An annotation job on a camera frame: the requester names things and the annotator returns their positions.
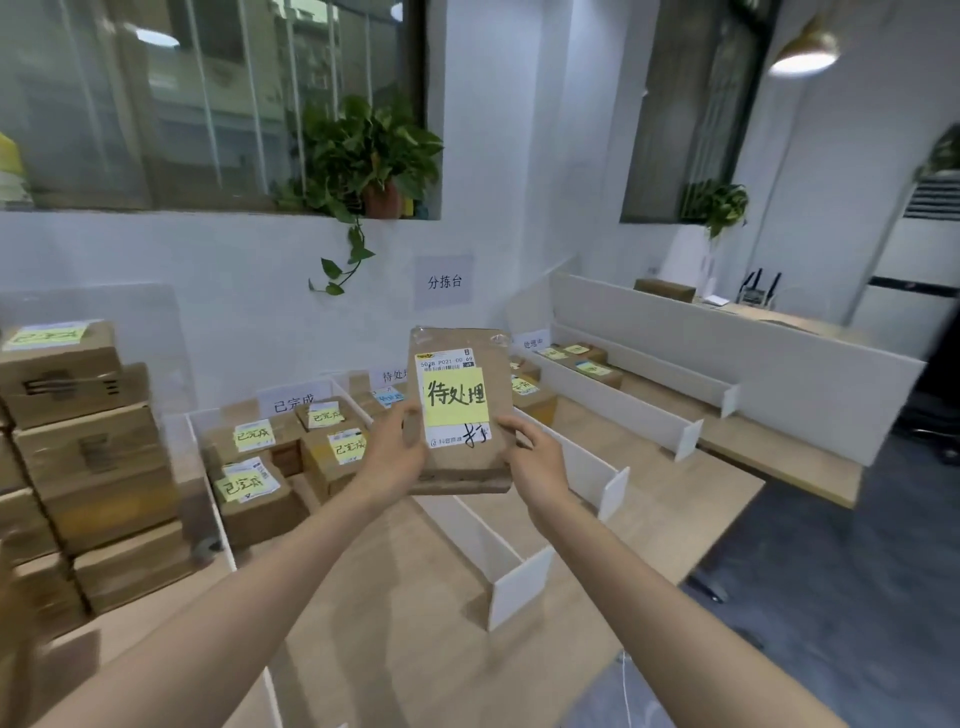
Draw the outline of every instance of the forearm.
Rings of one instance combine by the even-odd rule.
[[[537,521],[679,728],[844,725],[572,498]]]
[[[38,728],[220,728],[375,516],[364,494],[355,481],[84,683]]]

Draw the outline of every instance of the cardboard package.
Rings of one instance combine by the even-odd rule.
[[[513,435],[495,419],[509,415],[514,406],[509,346],[510,337],[495,328],[419,327],[410,332],[407,372],[410,387],[417,387],[423,412],[410,415],[404,431],[408,438],[425,438],[430,448],[414,495],[510,490],[510,469],[500,453],[507,437]],[[481,374],[468,370],[480,370]],[[436,423],[476,416],[480,404],[486,405],[484,420],[430,424],[431,417],[437,418]]]
[[[21,429],[111,409],[122,392],[142,388],[143,365],[121,377],[108,321],[87,324],[75,344],[9,349],[20,330],[10,329],[0,343],[0,399]]]
[[[0,431],[0,493],[18,491],[27,487],[20,463],[13,452],[13,443],[7,433]]]
[[[341,442],[342,433],[355,430],[359,430],[363,436],[364,447],[342,451],[338,459],[334,448]],[[320,503],[327,502],[340,493],[360,470],[368,436],[369,432],[363,425],[347,423],[340,423],[329,429],[313,430],[303,436],[300,441],[303,448],[303,474]]]
[[[351,392],[350,396],[369,417],[375,418],[388,412],[395,403],[407,399],[407,382],[401,381],[379,389],[357,390]]]
[[[595,361],[581,358],[565,359],[561,364],[574,372],[579,372],[584,376],[589,376],[591,379],[611,386],[613,389],[619,389],[623,384],[623,370],[609,364],[597,364]]]
[[[170,468],[41,497],[64,550],[90,551],[177,517],[180,492]]]
[[[167,466],[146,402],[13,431],[40,500]]]
[[[331,408],[326,406],[330,404],[336,404],[336,412],[340,413],[339,422],[337,417],[324,417],[324,416],[313,416],[311,417],[310,408],[318,407],[323,410],[330,410]],[[357,417],[356,412],[353,411],[353,407],[347,404],[347,400],[343,397],[329,397],[325,400],[317,400],[315,402],[310,402],[309,404],[298,404],[294,408],[294,412],[297,414],[297,419],[300,420],[300,425],[305,430],[323,430],[328,429],[335,425],[342,425],[344,423],[353,424],[353,426],[360,425],[360,418]]]
[[[514,376],[514,407],[542,425],[551,426],[557,414],[557,393],[528,376]]]
[[[203,436],[203,456],[207,471],[216,471],[225,465],[239,463],[256,455],[269,452],[269,459],[285,477],[302,473],[303,463],[300,460],[299,440],[306,430],[303,429],[300,419],[293,412],[283,412],[269,418],[270,430],[273,433],[274,440],[272,445],[250,447],[244,450],[237,447],[237,442],[241,442],[241,444],[245,442],[239,439],[243,437],[243,433],[252,431],[255,425],[263,422],[263,420],[257,420],[242,425],[215,427],[205,433]]]
[[[222,486],[226,480],[225,474],[220,471],[211,477],[224,530],[234,548],[246,548],[281,536],[296,528],[307,517],[306,506],[290,487],[280,469],[274,465],[270,453],[261,452],[243,462],[253,459],[258,459],[277,483],[276,490],[255,495],[244,502],[227,500]]]
[[[510,357],[510,373],[514,376],[523,376],[530,381],[540,381],[540,367],[530,359],[515,354]]]
[[[696,288],[660,279],[636,279],[634,290],[652,293],[655,296],[663,296],[683,303],[693,303],[693,297],[697,293]]]
[[[592,344],[588,344],[583,341],[578,341],[573,344],[566,344],[561,346],[559,344],[553,345],[554,349],[557,349],[564,353],[573,354],[579,359],[589,359],[594,361],[597,364],[606,364],[607,363],[607,350],[601,349],[600,347],[595,347]]]
[[[102,615],[183,579],[194,566],[183,528],[172,522],[85,553],[73,569],[94,613]]]
[[[25,725],[34,693],[36,619],[0,546],[0,728]]]
[[[0,542],[14,565],[57,550],[50,523],[29,488],[0,496]]]
[[[42,640],[53,640],[86,622],[80,592],[62,554],[52,553],[21,564],[13,570],[13,578],[34,610]]]

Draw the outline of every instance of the gray floor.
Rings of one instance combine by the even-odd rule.
[[[769,483],[708,558],[730,594],[698,600],[854,728],[960,726],[960,469],[891,437],[854,512]],[[635,728],[670,726],[626,665]],[[563,728],[626,726],[621,665]]]

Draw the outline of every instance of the cardboard box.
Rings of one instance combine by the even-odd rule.
[[[510,373],[514,376],[523,376],[530,381],[540,381],[540,367],[530,359],[515,354],[510,357]]]
[[[13,431],[40,500],[166,467],[146,402]]]
[[[574,372],[589,376],[591,379],[613,387],[613,389],[619,389],[623,384],[623,370],[609,364],[597,364],[595,361],[581,358],[565,359],[560,363]]]
[[[15,565],[57,550],[50,523],[29,488],[0,496],[0,541]]]
[[[232,465],[248,460],[266,452],[270,453],[270,460],[276,465],[285,477],[303,472],[303,463],[300,460],[300,436],[306,431],[300,424],[300,419],[293,412],[283,412],[269,418],[270,429],[274,434],[275,443],[263,448],[251,448],[241,451],[234,440],[234,432],[248,427],[253,423],[243,425],[227,425],[215,427],[204,434],[203,456],[207,471],[215,472],[225,465]]]
[[[333,451],[330,437],[346,430],[359,429],[367,438],[369,432],[362,425],[340,423],[325,430],[307,432],[300,440],[303,449],[303,474],[320,503],[325,503],[346,488],[360,470],[363,459],[341,463]]]
[[[126,538],[177,517],[180,492],[170,468],[41,496],[64,550],[71,556]]]
[[[693,297],[697,293],[696,288],[660,279],[636,279],[634,290],[684,303],[693,303]]]
[[[405,400],[407,398],[407,382],[401,381],[398,384],[380,387],[376,390],[357,390],[351,392],[350,396],[369,417],[376,418],[390,410],[390,406],[381,403],[377,398],[377,394],[381,395],[381,397],[386,395],[384,401],[390,406],[393,406],[394,402],[389,402],[390,395],[394,398],[396,398],[396,395],[400,395],[403,398],[402,400],[396,401]]]
[[[216,473],[218,476],[211,478],[217,508],[233,548],[246,548],[281,536],[292,531],[307,517],[306,506],[271,461],[270,454],[263,452],[254,457],[260,458],[270,475],[279,483],[279,488],[272,493],[253,497],[246,502],[227,501],[217,485],[224,477],[223,472]]]
[[[337,403],[337,407],[340,411],[340,415],[344,419],[339,423],[335,423],[331,421],[329,425],[311,424],[310,407],[313,406],[314,404],[325,404],[330,402]],[[316,429],[320,431],[324,429],[329,429],[332,426],[342,425],[344,423],[350,423],[354,427],[357,427],[361,424],[360,418],[357,417],[357,413],[353,410],[353,407],[347,404],[347,400],[345,400],[343,397],[330,397],[330,398],[327,398],[326,400],[317,400],[315,402],[310,402],[309,404],[298,404],[296,407],[294,407],[294,412],[297,414],[297,419],[300,420],[300,425],[305,430]]]
[[[13,452],[13,443],[6,432],[0,431],[0,493],[18,491],[27,487],[20,463]]]
[[[553,418],[557,414],[557,393],[528,376],[515,376],[511,383],[514,388],[514,407],[542,425],[553,425]]]
[[[578,341],[573,344],[554,344],[554,349],[557,349],[564,353],[573,354],[578,359],[589,359],[594,361],[597,364],[606,364],[607,363],[607,350],[601,349],[600,347],[595,347],[592,344],[588,344],[584,341]]]
[[[152,528],[73,563],[81,591],[97,615],[123,606],[193,573],[180,522]]]
[[[53,640],[86,622],[80,592],[62,554],[52,553],[21,564],[13,570],[13,578],[36,614],[42,640]]]
[[[496,417],[509,415],[514,407],[509,345],[510,337],[495,328],[414,328],[410,332],[407,376],[410,387],[417,388],[424,412],[410,415],[404,430],[411,439],[425,438],[430,448],[421,483],[414,487],[413,494],[505,493],[510,490],[510,469],[501,452],[508,436],[513,435],[508,435],[496,423]],[[434,374],[452,373],[445,382],[438,379],[444,387],[462,376],[459,373],[463,370],[476,368],[482,372],[483,397],[488,410],[487,421],[478,421],[482,426],[428,427],[430,432],[425,432],[425,415],[429,407],[425,400],[429,395],[424,394],[421,379],[433,376],[429,371],[423,372],[431,367]],[[460,397],[462,401],[468,401],[463,389],[460,389]],[[433,401],[443,406],[463,406],[452,399],[444,401],[443,391],[435,395]],[[443,444],[445,440],[452,440],[453,444]]]
[[[91,322],[77,344],[4,351],[19,331],[10,329],[0,343],[0,399],[18,427],[118,406],[115,401],[124,385],[110,322]]]

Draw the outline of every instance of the hand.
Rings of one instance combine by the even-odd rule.
[[[403,442],[403,418],[419,410],[416,400],[405,400],[373,421],[363,464],[353,482],[372,498],[377,513],[406,496],[423,471],[426,442],[423,438],[412,446]]]
[[[528,420],[509,415],[498,417],[497,421],[507,429],[520,432],[533,445],[527,448],[512,443],[504,450],[503,459],[510,465],[516,489],[536,524],[545,508],[571,498],[564,450],[560,443]]]

